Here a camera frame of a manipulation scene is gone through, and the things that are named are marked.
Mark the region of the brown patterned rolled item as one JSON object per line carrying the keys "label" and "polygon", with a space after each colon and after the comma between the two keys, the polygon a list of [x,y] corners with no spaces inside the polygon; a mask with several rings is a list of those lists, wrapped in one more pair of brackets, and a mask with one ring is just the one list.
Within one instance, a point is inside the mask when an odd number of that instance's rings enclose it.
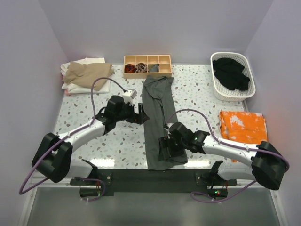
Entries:
{"label": "brown patterned rolled item", "polygon": [[135,67],[135,72],[136,73],[145,73],[147,72],[147,65],[145,63],[138,63]]}

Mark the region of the beige folded shirt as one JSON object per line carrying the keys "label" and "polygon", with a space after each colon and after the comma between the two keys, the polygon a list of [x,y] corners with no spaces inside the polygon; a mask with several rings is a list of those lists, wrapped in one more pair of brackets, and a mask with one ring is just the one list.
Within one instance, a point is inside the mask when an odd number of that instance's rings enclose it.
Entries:
{"label": "beige folded shirt", "polygon": [[84,88],[91,88],[97,78],[109,78],[112,74],[111,63],[80,64],[71,62],[63,81]]}

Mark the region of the dark grey folded item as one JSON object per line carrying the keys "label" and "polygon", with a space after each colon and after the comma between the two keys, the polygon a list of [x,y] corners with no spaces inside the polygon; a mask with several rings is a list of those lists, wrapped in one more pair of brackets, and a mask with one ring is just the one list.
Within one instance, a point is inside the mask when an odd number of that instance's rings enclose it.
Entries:
{"label": "dark grey folded item", "polygon": [[158,73],[159,72],[159,64],[149,64],[148,65],[148,72],[149,73]]}

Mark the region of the white perforated laundry basket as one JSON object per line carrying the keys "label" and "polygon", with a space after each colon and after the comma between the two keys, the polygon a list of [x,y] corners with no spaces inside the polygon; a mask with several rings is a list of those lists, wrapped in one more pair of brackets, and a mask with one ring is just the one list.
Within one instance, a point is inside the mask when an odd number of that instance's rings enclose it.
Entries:
{"label": "white perforated laundry basket", "polygon": [[[233,59],[245,67],[242,73],[250,79],[247,91],[241,91],[237,89],[229,90],[219,82],[219,80],[214,75],[215,70],[213,68],[213,61],[218,60],[220,58]],[[237,101],[243,101],[246,98],[250,98],[255,94],[256,88],[254,84],[252,71],[249,62],[244,55],[235,52],[215,52],[211,55],[210,61],[211,61],[211,72],[213,78],[213,91],[217,99],[222,101],[237,102]]]}

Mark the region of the white folded shirt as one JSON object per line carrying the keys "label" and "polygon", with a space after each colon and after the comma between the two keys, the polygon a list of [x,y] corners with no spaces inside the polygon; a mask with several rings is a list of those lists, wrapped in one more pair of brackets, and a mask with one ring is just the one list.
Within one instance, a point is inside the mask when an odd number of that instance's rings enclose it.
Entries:
{"label": "white folded shirt", "polygon": [[[91,63],[106,63],[104,58],[84,58],[81,60],[74,61],[80,64],[91,64]],[[65,63],[61,65],[61,74],[64,78],[68,66],[71,62]],[[89,93],[91,88],[84,88],[74,84],[67,84],[63,83],[62,89],[65,90],[67,95],[74,95],[74,94],[84,94]],[[108,93],[110,91],[110,81],[106,78],[104,80],[99,80],[93,87],[94,93]]]}

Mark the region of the aluminium rail frame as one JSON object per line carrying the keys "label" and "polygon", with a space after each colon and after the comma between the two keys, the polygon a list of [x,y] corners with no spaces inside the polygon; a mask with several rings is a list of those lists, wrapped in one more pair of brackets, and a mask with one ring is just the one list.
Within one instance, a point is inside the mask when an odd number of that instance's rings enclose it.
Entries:
{"label": "aluminium rail frame", "polygon": [[277,194],[254,185],[230,200],[209,204],[186,193],[117,192],[93,202],[73,186],[29,192],[21,226],[285,226]]}

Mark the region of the dark grey t-shirt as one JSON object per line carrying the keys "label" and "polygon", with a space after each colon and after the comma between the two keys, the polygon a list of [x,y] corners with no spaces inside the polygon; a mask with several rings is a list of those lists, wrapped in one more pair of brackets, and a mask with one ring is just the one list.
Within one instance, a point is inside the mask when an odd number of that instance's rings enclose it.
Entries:
{"label": "dark grey t-shirt", "polygon": [[167,135],[167,131],[163,128],[165,121],[170,116],[172,116],[170,123],[178,121],[177,116],[174,115],[175,106],[171,91],[173,80],[165,76],[155,78],[149,75],[143,84],[143,110],[149,117],[143,124],[145,151],[150,170],[166,170],[188,162],[185,153],[169,160],[159,159],[159,138]]}

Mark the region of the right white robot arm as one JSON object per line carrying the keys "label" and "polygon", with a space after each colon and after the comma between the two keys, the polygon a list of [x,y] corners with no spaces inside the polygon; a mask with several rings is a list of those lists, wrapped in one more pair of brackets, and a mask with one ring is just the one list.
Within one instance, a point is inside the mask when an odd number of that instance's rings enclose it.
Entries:
{"label": "right white robot arm", "polygon": [[245,179],[258,182],[269,190],[278,190],[288,169],[288,163],[280,152],[265,141],[259,145],[226,141],[206,131],[193,132],[180,122],[174,123],[168,128],[167,135],[159,138],[161,159],[179,157],[187,150],[237,161],[218,161],[213,165],[209,178],[215,185],[232,179]]}

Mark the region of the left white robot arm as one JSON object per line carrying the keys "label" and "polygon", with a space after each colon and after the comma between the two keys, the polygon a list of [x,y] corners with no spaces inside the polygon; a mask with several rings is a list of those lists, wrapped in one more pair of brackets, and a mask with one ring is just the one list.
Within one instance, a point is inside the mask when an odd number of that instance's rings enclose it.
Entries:
{"label": "left white robot arm", "polygon": [[108,134],[119,121],[141,125],[148,119],[142,104],[135,113],[135,106],[126,103],[123,97],[111,96],[107,105],[83,126],[61,135],[46,134],[32,160],[32,167],[54,183],[71,177],[92,185],[101,178],[98,168],[87,160],[72,161],[73,152]]}

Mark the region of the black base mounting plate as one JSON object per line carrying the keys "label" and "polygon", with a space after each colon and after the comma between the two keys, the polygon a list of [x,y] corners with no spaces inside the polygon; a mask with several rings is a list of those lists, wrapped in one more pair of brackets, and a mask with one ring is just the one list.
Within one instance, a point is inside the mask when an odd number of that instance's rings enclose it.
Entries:
{"label": "black base mounting plate", "polygon": [[98,179],[105,183],[105,196],[115,193],[190,193],[206,192],[212,186],[236,186],[235,179],[225,182],[210,178],[209,169],[100,169]]}

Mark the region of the black garment in basket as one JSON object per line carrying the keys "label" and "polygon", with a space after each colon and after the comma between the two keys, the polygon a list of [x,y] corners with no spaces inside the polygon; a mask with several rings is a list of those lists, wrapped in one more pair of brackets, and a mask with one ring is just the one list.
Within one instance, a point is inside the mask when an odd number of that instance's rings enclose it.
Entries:
{"label": "black garment in basket", "polygon": [[213,60],[214,75],[228,90],[247,91],[250,79],[243,74],[245,67],[231,58]]}

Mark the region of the wooden compartment tray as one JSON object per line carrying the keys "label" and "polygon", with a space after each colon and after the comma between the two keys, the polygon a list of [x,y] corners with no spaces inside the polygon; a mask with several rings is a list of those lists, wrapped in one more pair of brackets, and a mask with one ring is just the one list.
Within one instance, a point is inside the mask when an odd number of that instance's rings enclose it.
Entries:
{"label": "wooden compartment tray", "polygon": [[[159,72],[158,73],[149,73],[148,66],[147,72],[145,73],[125,73],[124,68],[126,64],[137,65],[138,63],[149,64],[159,64]],[[151,75],[155,78],[160,77],[172,77],[172,64],[170,55],[128,55],[124,56],[123,63],[123,76],[125,79],[146,79],[148,75]]]}

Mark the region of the orange tie-dye folded shirt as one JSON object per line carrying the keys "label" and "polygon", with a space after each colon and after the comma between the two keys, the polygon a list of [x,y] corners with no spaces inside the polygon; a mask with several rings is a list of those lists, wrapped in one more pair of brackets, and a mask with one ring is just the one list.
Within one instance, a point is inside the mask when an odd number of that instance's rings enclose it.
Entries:
{"label": "orange tie-dye folded shirt", "polygon": [[219,121],[224,139],[257,145],[268,141],[266,121],[261,113],[220,111]]}

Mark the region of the orange black rolled item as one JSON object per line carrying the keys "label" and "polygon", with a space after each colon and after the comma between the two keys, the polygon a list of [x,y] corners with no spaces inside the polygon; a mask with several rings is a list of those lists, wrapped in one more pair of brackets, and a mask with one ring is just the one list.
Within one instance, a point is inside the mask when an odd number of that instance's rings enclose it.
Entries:
{"label": "orange black rolled item", "polygon": [[125,73],[134,73],[135,72],[135,65],[133,64],[126,64],[124,68]]}

